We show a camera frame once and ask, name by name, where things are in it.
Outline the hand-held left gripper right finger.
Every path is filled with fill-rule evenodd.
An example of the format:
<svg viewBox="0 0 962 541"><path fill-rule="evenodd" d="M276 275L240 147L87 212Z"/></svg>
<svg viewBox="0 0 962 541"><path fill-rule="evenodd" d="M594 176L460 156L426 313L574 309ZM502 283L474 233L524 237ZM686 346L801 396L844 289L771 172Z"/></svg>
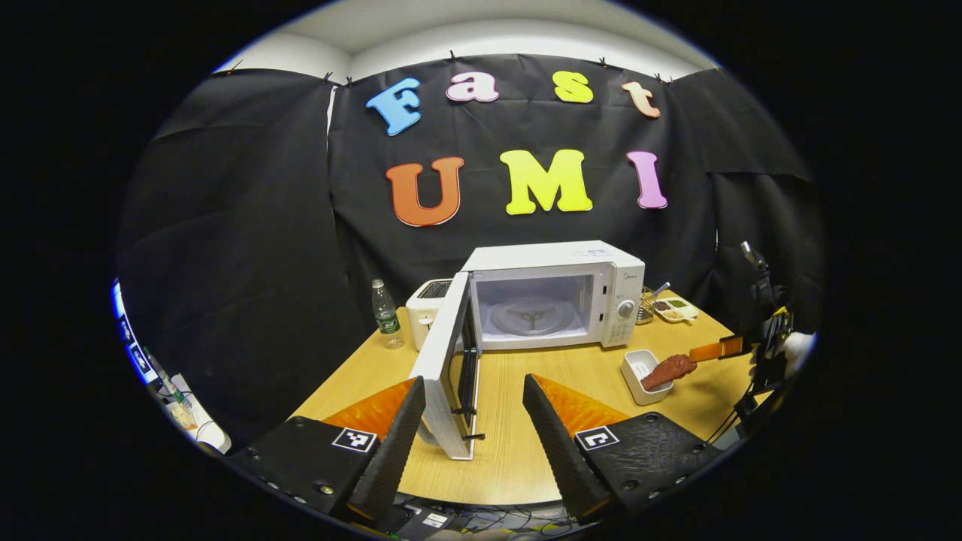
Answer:
<svg viewBox="0 0 962 541"><path fill-rule="evenodd" d="M538 374L526 374L522 403L580 524L646 512L722 456L667 416L627 416Z"/></svg>

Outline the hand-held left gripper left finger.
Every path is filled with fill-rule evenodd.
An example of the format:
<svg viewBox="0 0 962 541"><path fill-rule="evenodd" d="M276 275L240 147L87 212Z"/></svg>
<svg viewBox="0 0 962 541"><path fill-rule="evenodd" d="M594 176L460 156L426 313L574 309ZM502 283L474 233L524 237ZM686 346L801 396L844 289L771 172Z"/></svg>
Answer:
<svg viewBox="0 0 962 541"><path fill-rule="evenodd" d="M292 416L226 462L312 512L376 524L394 503L424 407L415 376L323 421Z"/></svg>

